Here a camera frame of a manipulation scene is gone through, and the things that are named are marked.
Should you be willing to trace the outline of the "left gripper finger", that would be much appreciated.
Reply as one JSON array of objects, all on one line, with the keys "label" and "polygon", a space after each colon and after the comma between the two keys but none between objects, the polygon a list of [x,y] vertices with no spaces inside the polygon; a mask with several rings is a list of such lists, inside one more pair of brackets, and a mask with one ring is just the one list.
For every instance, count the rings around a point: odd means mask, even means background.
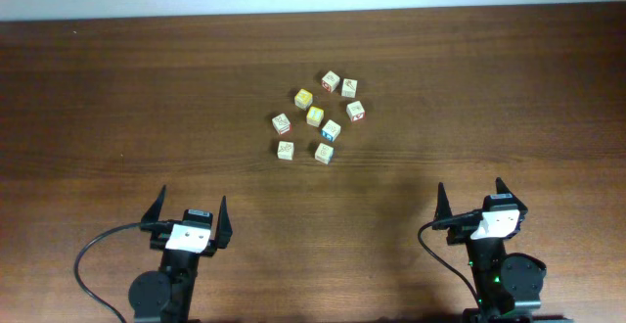
[{"label": "left gripper finger", "polygon": [[226,197],[222,198],[217,225],[216,232],[214,236],[214,245],[216,249],[226,249],[233,235],[233,229],[230,221],[230,217],[227,209],[227,199]]},{"label": "left gripper finger", "polygon": [[152,205],[148,208],[148,210],[144,213],[141,218],[142,223],[152,223],[158,222],[160,217],[160,212],[163,206],[163,202],[166,194],[166,186],[163,185],[156,197],[156,200],[152,203]]}]

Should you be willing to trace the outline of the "wooden block number drawing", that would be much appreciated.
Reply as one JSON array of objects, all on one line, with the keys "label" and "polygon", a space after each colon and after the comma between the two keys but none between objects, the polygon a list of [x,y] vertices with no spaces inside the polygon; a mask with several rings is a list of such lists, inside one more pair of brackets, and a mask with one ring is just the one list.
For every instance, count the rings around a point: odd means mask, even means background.
[{"label": "wooden block number drawing", "polygon": [[314,158],[318,162],[329,164],[334,156],[334,150],[333,147],[320,143],[315,151]]}]

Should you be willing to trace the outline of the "wooden block blue side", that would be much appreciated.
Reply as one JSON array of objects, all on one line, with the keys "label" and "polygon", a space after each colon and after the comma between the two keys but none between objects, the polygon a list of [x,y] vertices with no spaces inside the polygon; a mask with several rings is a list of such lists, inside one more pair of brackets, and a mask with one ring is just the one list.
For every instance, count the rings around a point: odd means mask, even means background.
[{"label": "wooden block blue side", "polygon": [[341,126],[333,120],[329,119],[323,126],[321,130],[321,135],[330,142],[334,142],[340,131]]}]

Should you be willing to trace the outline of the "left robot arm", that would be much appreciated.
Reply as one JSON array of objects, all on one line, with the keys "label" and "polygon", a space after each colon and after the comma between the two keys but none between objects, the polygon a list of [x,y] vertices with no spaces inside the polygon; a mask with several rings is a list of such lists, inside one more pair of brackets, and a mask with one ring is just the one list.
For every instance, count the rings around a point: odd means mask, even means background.
[{"label": "left robot arm", "polygon": [[140,274],[129,288],[135,322],[186,322],[200,259],[226,249],[233,235],[226,199],[216,215],[187,209],[180,220],[161,221],[165,193],[162,188],[140,221],[140,230],[151,234],[150,248],[161,252],[161,261],[158,269]]}]

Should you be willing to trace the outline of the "wooden block red letter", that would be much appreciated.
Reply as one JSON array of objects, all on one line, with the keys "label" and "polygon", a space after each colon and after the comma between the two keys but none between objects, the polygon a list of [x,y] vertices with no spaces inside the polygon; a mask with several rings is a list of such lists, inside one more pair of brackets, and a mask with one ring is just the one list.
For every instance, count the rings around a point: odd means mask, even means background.
[{"label": "wooden block red letter", "polygon": [[349,119],[354,122],[365,117],[365,109],[360,101],[354,101],[346,106]]}]

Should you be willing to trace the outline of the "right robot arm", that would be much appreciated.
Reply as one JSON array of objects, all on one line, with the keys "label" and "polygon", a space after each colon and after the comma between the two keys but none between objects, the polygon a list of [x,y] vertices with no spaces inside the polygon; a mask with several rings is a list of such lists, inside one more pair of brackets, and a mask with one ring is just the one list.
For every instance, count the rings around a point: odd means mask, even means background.
[{"label": "right robot arm", "polygon": [[433,220],[427,225],[447,233],[449,246],[463,245],[469,257],[472,281],[462,280],[477,304],[462,313],[464,322],[565,322],[563,316],[536,316],[547,275],[546,264],[528,254],[511,253],[505,242],[520,231],[527,206],[501,178],[496,192],[481,208],[454,214],[443,184],[438,185]]}]

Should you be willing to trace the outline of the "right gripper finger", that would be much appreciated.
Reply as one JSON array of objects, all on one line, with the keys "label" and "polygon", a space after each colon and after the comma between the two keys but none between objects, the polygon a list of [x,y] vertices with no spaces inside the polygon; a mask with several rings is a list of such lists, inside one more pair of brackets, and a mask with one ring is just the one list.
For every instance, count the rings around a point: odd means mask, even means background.
[{"label": "right gripper finger", "polygon": [[509,187],[505,184],[505,182],[503,181],[503,179],[501,177],[497,177],[495,180],[495,185],[496,185],[496,193],[498,195],[504,195],[504,194],[512,194],[512,191],[509,189]]},{"label": "right gripper finger", "polygon": [[448,219],[452,216],[453,214],[452,214],[452,210],[450,207],[450,203],[446,194],[444,184],[442,182],[439,182],[437,186],[436,209],[435,209],[433,220],[441,221],[444,219]]}]

